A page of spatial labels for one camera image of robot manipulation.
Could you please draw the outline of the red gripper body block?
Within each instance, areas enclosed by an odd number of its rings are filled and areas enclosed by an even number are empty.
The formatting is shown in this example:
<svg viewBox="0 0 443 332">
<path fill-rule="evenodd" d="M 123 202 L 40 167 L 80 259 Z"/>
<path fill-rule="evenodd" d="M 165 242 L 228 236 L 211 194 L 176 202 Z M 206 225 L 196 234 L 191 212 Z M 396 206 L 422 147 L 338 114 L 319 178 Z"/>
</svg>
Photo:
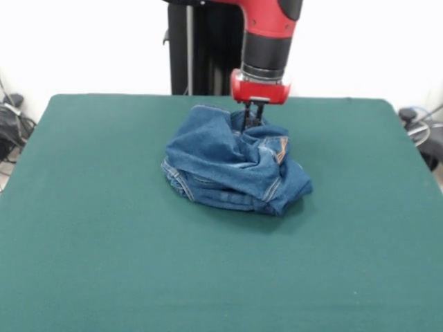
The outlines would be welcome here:
<svg viewBox="0 0 443 332">
<path fill-rule="evenodd" d="M 237 102 L 284 104 L 291 90 L 291 80 L 285 75 L 279 81 L 258 81 L 234 69 L 230 75 L 230 95 Z"/>
</svg>

